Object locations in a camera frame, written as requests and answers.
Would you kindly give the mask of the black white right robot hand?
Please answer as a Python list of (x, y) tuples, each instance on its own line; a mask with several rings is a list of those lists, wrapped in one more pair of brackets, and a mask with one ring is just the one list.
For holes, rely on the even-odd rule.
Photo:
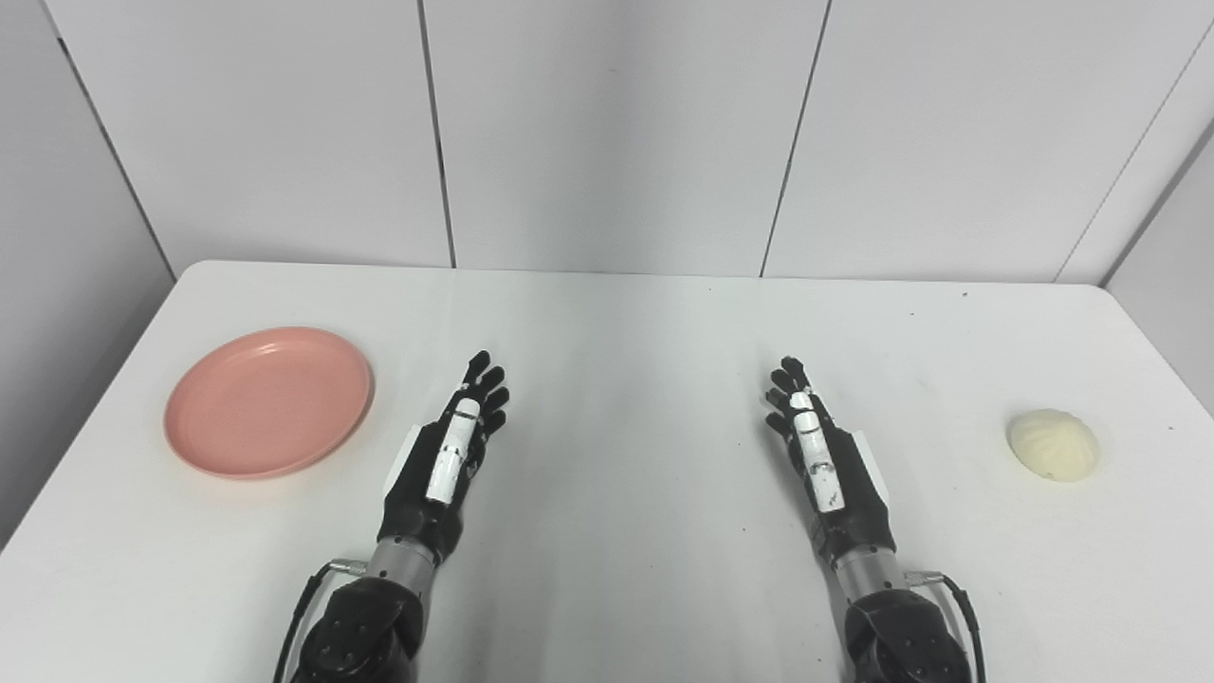
[(782, 439), (815, 511), (815, 546), (832, 569), (855, 552), (896, 550), (883, 488), (869, 471), (867, 446), (832, 417), (802, 363), (781, 359), (764, 394), (764, 422)]

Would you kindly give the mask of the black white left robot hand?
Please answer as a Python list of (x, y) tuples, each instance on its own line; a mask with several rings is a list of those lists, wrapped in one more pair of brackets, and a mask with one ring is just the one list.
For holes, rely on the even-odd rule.
[(420, 543), (441, 563), (464, 530), (461, 508), (488, 442), (506, 423), (505, 371), (478, 351), (438, 419), (407, 438), (398, 476), (382, 499), (378, 540)]

